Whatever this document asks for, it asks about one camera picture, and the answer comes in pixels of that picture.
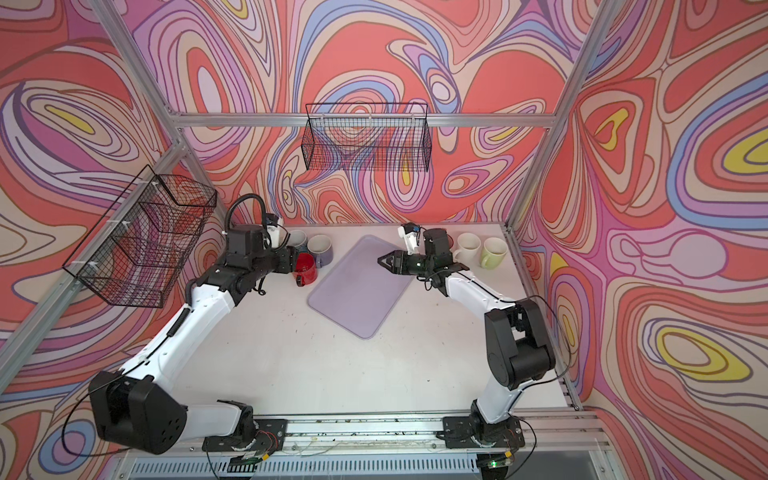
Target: blue mug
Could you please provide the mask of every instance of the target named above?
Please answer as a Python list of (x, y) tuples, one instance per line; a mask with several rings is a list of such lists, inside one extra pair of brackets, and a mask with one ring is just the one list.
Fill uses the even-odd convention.
[(323, 268), (333, 262), (333, 243), (327, 235), (315, 235), (306, 245), (315, 257), (315, 266)]

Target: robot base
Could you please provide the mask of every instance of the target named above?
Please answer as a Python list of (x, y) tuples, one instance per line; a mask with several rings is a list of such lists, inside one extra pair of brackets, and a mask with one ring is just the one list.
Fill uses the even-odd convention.
[(256, 434), (253, 442), (249, 445), (242, 445), (242, 439), (237, 436), (228, 437), (206, 437), (203, 441), (204, 452), (279, 452), (283, 449), (285, 442), (287, 420), (283, 419), (253, 419), (256, 423), (257, 431), (269, 432), (277, 439), (277, 446), (273, 445), (271, 435)]
[(488, 424), (473, 412), (466, 417), (443, 417), (442, 429), (448, 449), (505, 448), (515, 453), (525, 447), (520, 421), (515, 417)]

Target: swirl pattern backdrop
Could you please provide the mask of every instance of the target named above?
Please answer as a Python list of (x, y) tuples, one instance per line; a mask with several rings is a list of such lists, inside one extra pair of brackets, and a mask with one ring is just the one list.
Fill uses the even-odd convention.
[[(0, 2), (0, 45), (1, 346), (170, 141), (88, 2)], [(185, 276), (216, 256), (218, 231), (209, 225)], [(0, 396), (0, 478), (96, 478), (108, 457), (66, 453), (64, 418), (96, 372), (122, 364), (181, 304), (180, 289), (164, 310), (112, 307), (88, 290), (75, 297)], [(114, 450), (96, 436), (89, 410), (86, 402), (74, 414), (68, 446)]]
[[(131, 3), (123, 19), (175, 111), (424, 101), (446, 114), (534, 114), (554, 111), (594, 9), (581, 0), (171, 0)], [(436, 128), (428, 174), (344, 174), (306, 172), (301, 128), (186, 131), (226, 204), (257, 192), (294, 224), (504, 221), (542, 133)]]
[(768, 478), (768, 5), (632, 0), (515, 219), (631, 478)]

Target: light green mug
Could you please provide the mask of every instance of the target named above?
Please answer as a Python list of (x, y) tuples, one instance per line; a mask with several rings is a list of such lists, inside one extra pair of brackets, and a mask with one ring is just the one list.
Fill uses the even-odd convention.
[(501, 238), (488, 238), (482, 244), (480, 266), (487, 270), (493, 270), (502, 264), (502, 260), (507, 256), (508, 251), (507, 243)]

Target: black wire basket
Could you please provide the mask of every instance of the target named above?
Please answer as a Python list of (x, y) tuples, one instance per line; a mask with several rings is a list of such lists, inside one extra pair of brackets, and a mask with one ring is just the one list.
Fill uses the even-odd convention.
[(429, 171), (428, 112), (422, 102), (306, 104), (306, 169)]
[(76, 271), (70, 263), (81, 241), (64, 269), (110, 305), (161, 308), (216, 201), (212, 187), (182, 175), (154, 174), (88, 260)]

